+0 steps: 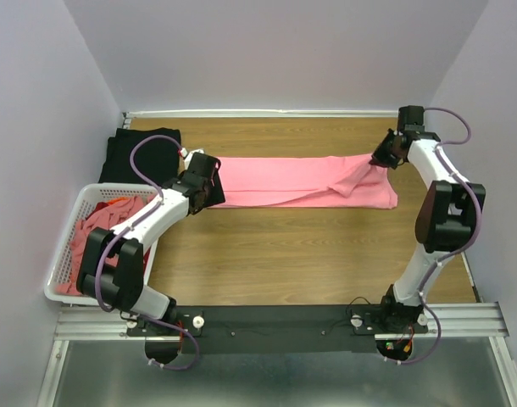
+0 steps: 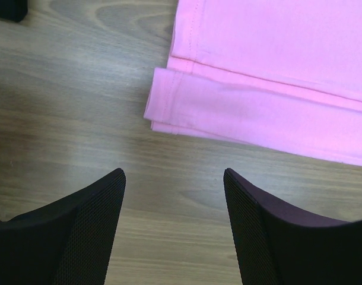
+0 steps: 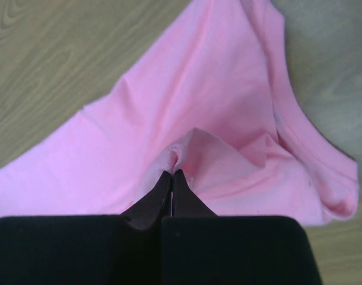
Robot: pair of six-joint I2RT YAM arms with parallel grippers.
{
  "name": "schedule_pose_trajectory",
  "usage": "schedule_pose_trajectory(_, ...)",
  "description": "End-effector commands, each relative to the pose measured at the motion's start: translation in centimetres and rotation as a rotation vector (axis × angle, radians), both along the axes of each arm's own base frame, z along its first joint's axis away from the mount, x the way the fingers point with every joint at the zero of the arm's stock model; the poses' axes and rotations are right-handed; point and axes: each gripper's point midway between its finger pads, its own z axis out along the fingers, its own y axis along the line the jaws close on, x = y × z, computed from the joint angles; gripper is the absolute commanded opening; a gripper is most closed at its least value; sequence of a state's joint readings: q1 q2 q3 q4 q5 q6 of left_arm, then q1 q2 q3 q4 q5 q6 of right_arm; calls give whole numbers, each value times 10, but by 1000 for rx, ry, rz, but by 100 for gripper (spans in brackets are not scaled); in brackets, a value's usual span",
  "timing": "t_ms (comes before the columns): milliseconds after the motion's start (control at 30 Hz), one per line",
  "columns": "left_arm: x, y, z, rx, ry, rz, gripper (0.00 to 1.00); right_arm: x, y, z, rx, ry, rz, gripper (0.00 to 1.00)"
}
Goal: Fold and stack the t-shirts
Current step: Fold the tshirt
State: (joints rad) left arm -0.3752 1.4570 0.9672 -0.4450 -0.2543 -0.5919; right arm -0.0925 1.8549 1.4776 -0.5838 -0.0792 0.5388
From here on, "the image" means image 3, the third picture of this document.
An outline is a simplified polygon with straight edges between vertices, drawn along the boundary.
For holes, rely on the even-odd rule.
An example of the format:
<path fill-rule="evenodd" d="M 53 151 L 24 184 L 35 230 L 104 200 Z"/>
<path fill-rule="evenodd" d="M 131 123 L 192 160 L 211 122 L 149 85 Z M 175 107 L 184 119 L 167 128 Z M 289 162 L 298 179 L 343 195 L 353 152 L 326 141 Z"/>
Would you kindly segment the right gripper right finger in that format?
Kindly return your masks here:
<path fill-rule="evenodd" d="M 284 216 L 216 216 L 173 176 L 161 225 L 163 284 L 321 284 L 306 232 Z"/>

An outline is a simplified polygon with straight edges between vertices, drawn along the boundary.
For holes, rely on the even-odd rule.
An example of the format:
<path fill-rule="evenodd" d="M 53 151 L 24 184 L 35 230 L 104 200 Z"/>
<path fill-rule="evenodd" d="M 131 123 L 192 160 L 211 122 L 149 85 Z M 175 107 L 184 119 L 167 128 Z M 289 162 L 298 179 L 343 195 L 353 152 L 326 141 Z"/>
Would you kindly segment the pink t shirt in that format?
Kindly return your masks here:
<path fill-rule="evenodd" d="M 356 214 L 357 164 L 300 109 L 271 2 L 191 2 L 108 95 L 0 169 L 0 217 L 121 213 L 178 169 L 220 216 Z"/>

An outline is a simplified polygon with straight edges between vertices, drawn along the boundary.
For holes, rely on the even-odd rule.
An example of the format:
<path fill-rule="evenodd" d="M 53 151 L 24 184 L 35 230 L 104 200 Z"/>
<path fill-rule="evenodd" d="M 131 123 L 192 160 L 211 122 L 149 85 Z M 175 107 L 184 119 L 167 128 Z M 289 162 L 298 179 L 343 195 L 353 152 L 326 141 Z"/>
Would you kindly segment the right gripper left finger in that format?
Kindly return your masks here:
<path fill-rule="evenodd" d="M 0 284 L 160 284 L 171 174 L 120 215 L 0 218 Z"/>

